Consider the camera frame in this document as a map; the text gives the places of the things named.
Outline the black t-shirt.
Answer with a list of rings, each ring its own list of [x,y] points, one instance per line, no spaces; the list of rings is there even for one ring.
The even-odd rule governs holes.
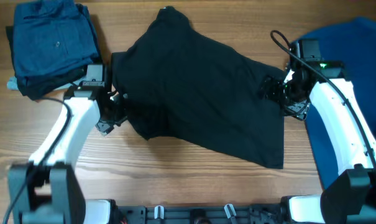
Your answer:
[[[171,136],[270,169],[283,167],[284,120],[263,99],[279,68],[209,39],[168,6],[135,44],[112,61],[113,84],[130,124],[145,139]]]

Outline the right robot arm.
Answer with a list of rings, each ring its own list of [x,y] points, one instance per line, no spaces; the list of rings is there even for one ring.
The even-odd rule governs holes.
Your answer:
[[[320,195],[284,198],[290,223],[376,223],[376,140],[341,61],[324,60],[316,39],[277,45],[290,56],[284,80],[267,77],[261,98],[284,116],[306,119],[315,108],[336,157],[338,177]]]

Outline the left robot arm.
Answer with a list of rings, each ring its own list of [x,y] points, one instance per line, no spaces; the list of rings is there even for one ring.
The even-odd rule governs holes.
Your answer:
[[[120,223],[115,201],[85,199],[75,175],[90,131],[105,136],[126,120],[118,98],[110,65],[88,65],[85,80],[59,101],[61,113],[42,145],[28,162],[10,167],[3,223]]]

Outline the blue t-shirt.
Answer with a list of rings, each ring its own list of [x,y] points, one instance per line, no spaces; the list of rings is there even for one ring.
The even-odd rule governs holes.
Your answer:
[[[360,110],[376,139],[376,22],[357,17],[311,31],[304,38],[318,40],[325,60],[343,62]],[[321,184],[328,188],[338,177],[337,160],[326,128],[313,106],[305,125]]]

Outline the folded blue denim shirt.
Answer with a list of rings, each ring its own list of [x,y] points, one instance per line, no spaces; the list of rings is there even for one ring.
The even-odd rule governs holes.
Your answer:
[[[87,6],[74,1],[33,1],[14,11],[16,78],[29,86],[99,59],[98,37]]]

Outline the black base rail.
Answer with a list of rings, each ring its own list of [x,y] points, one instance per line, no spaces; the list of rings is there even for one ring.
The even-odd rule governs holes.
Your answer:
[[[283,208],[278,204],[218,207],[119,207],[119,224],[279,224],[286,223]]]

